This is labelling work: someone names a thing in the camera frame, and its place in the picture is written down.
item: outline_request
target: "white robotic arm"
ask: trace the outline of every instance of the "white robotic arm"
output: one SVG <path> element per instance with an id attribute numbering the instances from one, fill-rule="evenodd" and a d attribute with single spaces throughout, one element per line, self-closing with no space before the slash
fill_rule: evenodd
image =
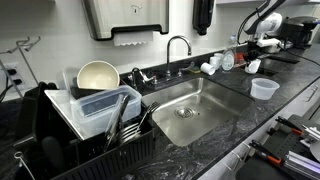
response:
<path id="1" fill-rule="evenodd" d="M 279 41 L 263 40 L 264 33 L 275 32 L 282 23 L 282 16 L 274 10 L 290 5 L 298 5 L 308 0 L 266 0 L 256 12 L 250 14 L 246 20 L 244 31 L 248 35 L 258 36 L 257 45 L 260 47 L 277 44 Z"/>

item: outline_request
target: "black dish rack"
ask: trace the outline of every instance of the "black dish rack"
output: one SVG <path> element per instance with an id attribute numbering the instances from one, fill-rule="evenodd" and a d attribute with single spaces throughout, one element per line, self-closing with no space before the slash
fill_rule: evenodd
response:
<path id="1" fill-rule="evenodd" d="M 140 122 L 140 119 L 137 118 L 132 123 Z M 152 158 L 155 147 L 152 131 L 152 126 L 146 122 L 139 138 L 106 153 L 103 152 L 103 133 L 74 143 L 63 149 L 66 165 L 63 171 L 54 168 L 45 156 L 30 161 L 27 165 L 36 180 L 119 179 Z M 16 179 L 25 180 L 26 177 L 29 177 L 27 171 L 20 168 Z"/>

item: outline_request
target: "sink basin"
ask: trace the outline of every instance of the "sink basin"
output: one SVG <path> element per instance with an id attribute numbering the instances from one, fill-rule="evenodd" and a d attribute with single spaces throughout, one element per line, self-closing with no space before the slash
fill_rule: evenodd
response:
<path id="1" fill-rule="evenodd" d="M 177 146 L 187 146 L 201 136 L 232 120 L 253 104 L 247 96 L 204 78 L 187 82 L 142 97 L 146 105 L 162 105 L 152 119 Z"/>

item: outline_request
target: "plastic cup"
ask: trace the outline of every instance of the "plastic cup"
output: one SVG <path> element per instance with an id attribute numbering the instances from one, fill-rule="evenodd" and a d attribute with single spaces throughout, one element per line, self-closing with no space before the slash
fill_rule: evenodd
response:
<path id="1" fill-rule="evenodd" d="M 251 96 L 260 100 L 269 100 L 280 85 L 274 81 L 264 78 L 252 80 Z"/>

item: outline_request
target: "wall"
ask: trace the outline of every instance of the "wall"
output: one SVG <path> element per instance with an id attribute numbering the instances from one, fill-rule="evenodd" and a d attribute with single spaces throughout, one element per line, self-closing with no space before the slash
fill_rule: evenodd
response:
<path id="1" fill-rule="evenodd" d="M 0 0 L 0 51 L 14 47 L 15 41 L 27 36 L 33 39 L 41 36 L 40 43 L 26 53 L 39 80 L 55 80 L 64 67 L 81 67 L 92 60 L 108 61 L 123 73 L 133 67 L 165 63 L 166 45 L 174 35 L 184 35 L 191 41 L 193 56 L 221 50 L 254 8 L 217 6 L 208 34 L 200 37 L 192 28 L 193 0 L 171 0 L 168 35 L 155 32 L 153 42 L 114 47 L 113 41 L 97 42 L 90 38 L 80 0 Z M 313 15 L 316 9 L 314 5 L 295 6 L 281 13 Z M 186 58 L 186 45 L 182 41 L 174 42 L 171 55 L 173 61 Z M 27 84 L 35 85 L 18 52 L 0 58 L 4 62 L 18 62 Z M 0 89 L 4 83 L 4 76 L 0 74 Z"/>

